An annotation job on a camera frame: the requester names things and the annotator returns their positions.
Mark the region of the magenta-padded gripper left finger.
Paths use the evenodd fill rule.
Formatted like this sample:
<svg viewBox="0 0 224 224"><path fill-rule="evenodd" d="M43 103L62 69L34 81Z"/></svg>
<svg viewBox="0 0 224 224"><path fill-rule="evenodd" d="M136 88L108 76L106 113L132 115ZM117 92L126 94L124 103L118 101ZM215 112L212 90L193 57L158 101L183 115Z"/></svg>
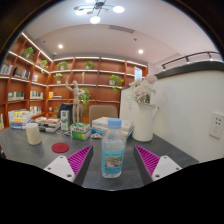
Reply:
<svg viewBox="0 0 224 224"><path fill-rule="evenodd" d="M84 182L92 156L93 146L89 145L68 157L58 156L44 170L81 186Z"/></svg>

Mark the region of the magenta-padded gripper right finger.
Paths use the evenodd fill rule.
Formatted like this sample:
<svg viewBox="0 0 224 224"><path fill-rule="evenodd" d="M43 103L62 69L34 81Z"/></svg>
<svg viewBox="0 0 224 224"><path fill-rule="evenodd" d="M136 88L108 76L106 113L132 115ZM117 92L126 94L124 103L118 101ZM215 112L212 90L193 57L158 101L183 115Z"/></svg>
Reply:
<svg viewBox="0 0 224 224"><path fill-rule="evenodd" d="M133 154L145 185L181 170L167 155L158 156L141 146L135 145Z"/></svg>

